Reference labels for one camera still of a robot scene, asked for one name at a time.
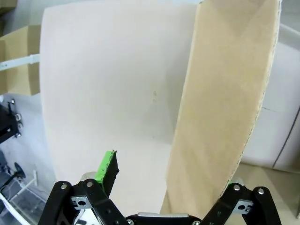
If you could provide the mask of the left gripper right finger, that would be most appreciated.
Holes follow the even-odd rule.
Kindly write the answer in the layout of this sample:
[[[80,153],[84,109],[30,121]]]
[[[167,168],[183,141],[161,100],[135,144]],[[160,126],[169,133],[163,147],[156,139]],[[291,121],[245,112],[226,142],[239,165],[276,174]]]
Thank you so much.
[[[239,213],[247,225],[280,225],[281,220],[266,187],[249,190],[239,183],[227,186],[222,196],[216,201],[202,225],[224,225],[233,213]]]

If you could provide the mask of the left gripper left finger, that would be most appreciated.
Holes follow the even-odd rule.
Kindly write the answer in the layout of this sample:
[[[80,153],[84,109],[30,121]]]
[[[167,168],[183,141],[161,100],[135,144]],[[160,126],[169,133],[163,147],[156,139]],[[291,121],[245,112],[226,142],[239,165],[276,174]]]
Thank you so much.
[[[91,178],[76,185],[56,182],[44,207],[44,224],[75,225],[91,210],[101,225],[123,225],[124,216],[109,198],[118,172],[117,152],[111,150]]]

